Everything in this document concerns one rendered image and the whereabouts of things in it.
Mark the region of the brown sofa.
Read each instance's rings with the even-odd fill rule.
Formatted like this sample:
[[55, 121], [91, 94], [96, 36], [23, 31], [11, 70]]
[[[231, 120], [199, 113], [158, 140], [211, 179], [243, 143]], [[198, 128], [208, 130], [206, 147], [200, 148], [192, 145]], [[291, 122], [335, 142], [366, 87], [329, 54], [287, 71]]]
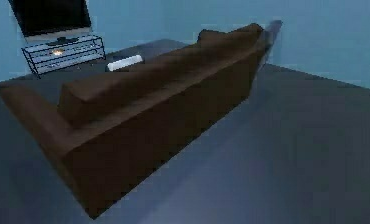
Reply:
[[10, 85], [5, 105], [91, 218], [97, 218], [248, 98], [270, 44], [260, 25], [143, 63], [66, 82], [59, 102]]

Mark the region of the white box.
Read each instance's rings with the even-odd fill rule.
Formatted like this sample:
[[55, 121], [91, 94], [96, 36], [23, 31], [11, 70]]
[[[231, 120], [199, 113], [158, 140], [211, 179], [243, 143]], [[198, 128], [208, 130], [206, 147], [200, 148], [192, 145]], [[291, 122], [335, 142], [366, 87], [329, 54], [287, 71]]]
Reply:
[[144, 59], [141, 55], [133, 55], [129, 57], [116, 56], [106, 65], [107, 71], [113, 72], [118, 69], [125, 68], [127, 66], [143, 62]]

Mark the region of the black television set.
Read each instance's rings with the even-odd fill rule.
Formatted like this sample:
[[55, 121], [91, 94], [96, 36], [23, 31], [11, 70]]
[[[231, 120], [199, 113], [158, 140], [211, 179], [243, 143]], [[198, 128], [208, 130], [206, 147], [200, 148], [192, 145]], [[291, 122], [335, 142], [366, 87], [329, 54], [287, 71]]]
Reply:
[[8, 0], [24, 39], [50, 40], [92, 30], [87, 0]]

